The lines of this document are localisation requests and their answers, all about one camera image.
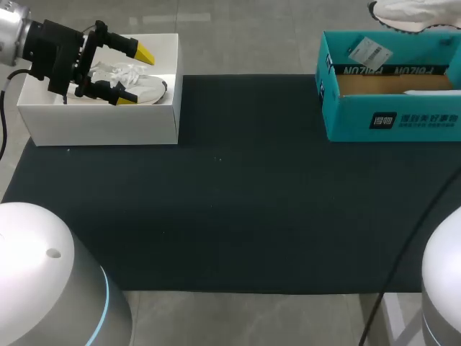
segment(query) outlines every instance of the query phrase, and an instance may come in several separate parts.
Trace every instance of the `white paper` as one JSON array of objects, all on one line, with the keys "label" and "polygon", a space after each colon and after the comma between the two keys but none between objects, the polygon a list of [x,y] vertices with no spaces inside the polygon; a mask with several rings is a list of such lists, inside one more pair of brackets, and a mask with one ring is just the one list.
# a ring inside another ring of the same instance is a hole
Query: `white paper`
[{"label": "white paper", "polygon": [[392,52],[375,41],[365,37],[349,57],[362,65],[378,70],[391,56]]}]

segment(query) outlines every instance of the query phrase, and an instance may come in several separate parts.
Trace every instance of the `black tablecloth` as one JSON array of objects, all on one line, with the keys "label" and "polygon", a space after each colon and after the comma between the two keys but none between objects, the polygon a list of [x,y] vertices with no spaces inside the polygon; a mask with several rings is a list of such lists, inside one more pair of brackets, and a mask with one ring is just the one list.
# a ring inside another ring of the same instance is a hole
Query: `black tablecloth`
[{"label": "black tablecloth", "polygon": [[[56,213],[124,290],[366,293],[461,164],[458,143],[328,142],[312,76],[185,76],[182,99],[178,146],[30,141],[4,202]],[[391,290],[420,289],[458,205],[461,182]]]}]

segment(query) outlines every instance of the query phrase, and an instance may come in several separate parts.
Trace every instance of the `white sneaker sole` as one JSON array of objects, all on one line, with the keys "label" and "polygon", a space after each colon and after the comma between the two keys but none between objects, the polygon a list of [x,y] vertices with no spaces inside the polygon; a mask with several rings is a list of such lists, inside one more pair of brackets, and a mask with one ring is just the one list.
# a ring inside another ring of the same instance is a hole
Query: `white sneaker sole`
[{"label": "white sneaker sole", "polygon": [[373,8],[375,7],[375,4],[376,4],[376,1],[368,4],[368,9],[373,19],[377,20],[382,25],[385,25],[386,27],[389,27],[397,31],[418,34],[420,32],[423,32],[425,29],[429,29],[430,27],[440,27],[440,26],[454,27],[456,29],[461,30],[461,19],[456,18],[456,17],[437,18],[431,22],[399,22],[395,20],[380,18],[376,16],[375,13],[373,13]]}]

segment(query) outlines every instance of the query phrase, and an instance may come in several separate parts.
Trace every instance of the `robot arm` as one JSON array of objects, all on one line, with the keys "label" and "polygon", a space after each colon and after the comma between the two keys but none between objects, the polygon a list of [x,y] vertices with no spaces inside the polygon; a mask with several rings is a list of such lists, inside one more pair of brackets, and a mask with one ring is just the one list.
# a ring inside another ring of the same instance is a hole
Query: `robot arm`
[{"label": "robot arm", "polygon": [[77,97],[98,97],[111,105],[137,103],[137,97],[120,83],[111,88],[108,81],[91,82],[88,72],[97,47],[103,45],[154,64],[153,56],[137,40],[108,32],[99,20],[85,43],[82,32],[49,20],[33,21],[27,7],[0,1],[0,63],[14,66],[18,58],[32,62],[29,74],[41,81],[48,77],[48,91],[56,94],[65,96],[72,81],[78,85]]}]

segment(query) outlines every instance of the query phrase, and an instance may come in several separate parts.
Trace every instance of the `shoelace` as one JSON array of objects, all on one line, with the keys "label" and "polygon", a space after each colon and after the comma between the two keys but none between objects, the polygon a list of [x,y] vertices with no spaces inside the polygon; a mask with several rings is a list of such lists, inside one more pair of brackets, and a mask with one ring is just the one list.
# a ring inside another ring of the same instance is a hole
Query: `shoelace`
[{"label": "shoelace", "polygon": [[145,70],[146,68],[144,66],[129,64],[122,68],[114,68],[110,78],[114,82],[120,81],[125,87],[129,87],[136,84],[139,76],[145,74]]}]

